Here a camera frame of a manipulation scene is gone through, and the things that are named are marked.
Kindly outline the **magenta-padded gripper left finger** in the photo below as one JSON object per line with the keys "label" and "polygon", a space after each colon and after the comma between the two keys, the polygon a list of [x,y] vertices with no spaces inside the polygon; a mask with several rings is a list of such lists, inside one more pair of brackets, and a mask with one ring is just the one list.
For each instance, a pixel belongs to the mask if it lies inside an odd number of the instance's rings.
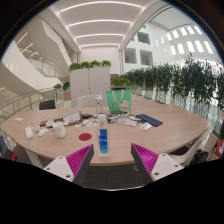
{"label": "magenta-padded gripper left finger", "polygon": [[90,144],[67,157],[58,156],[44,170],[82,186],[93,155],[94,146]]}

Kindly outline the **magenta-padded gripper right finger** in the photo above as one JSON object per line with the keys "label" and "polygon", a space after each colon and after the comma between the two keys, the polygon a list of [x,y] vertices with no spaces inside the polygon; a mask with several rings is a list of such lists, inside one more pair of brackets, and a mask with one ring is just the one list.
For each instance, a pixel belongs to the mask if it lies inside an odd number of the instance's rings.
{"label": "magenta-padded gripper right finger", "polygon": [[168,154],[156,154],[135,143],[131,144],[131,154],[140,171],[144,185],[183,169],[183,166]]}

